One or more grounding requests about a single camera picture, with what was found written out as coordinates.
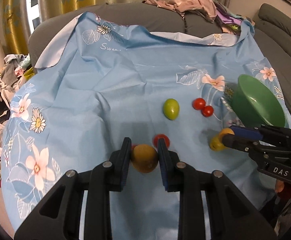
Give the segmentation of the person's right hand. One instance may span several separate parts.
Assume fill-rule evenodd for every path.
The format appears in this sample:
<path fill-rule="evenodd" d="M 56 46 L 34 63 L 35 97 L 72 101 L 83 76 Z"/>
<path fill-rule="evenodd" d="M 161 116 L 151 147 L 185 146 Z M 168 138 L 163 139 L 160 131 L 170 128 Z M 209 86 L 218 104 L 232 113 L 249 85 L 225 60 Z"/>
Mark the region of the person's right hand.
<path fill-rule="evenodd" d="M 291 199 L 291 181 L 277 179 L 275 183 L 275 193 L 282 200 Z"/>

